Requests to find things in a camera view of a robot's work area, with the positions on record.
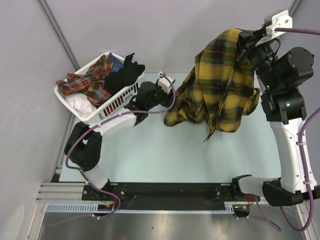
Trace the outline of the yellow plaid long sleeve shirt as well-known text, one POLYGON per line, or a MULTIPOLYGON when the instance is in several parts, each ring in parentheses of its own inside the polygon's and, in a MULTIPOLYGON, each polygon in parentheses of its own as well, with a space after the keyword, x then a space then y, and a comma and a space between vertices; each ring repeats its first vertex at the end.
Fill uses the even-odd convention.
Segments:
POLYGON ((205 122, 209 140, 215 131, 236 132, 242 117, 255 111, 260 89, 254 87, 254 68, 248 60, 237 61, 241 33, 237 28, 227 29, 195 56, 194 67, 164 116, 167 127, 205 122))

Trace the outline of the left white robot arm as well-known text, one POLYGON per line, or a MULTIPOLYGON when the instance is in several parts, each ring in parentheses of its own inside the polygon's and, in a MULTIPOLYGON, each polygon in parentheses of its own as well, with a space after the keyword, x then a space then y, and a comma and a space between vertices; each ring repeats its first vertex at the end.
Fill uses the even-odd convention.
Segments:
POLYGON ((174 83, 168 76, 162 76, 156 82, 142 82, 137 94, 117 114, 93 126, 82 121, 74 126, 64 148, 65 165, 80 172, 98 199, 105 200, 111 193, 110 180, 100 164, 103 138, 139 125, 155 114, 153 108, 158 105, 166 111, 171 109, 176 100, 174 83))

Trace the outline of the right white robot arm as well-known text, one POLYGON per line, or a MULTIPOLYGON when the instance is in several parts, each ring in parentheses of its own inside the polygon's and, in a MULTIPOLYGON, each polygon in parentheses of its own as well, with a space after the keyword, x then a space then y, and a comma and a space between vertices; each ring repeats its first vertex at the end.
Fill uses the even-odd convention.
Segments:
POLYGON ((264 37, 262 29, 241 32, 236 55, 238 61, 250 61, 263 87, 261 105, 276 140, 281 175, 239 176, 230 194, 237 201, 253 194, 264 197, 273 207, 288 207, 320 197, 305 137, 309 116, 299 90, 314 74, 314 55, 303 47, 294 47, 278 57, 272 42, 263 42, 264 37))

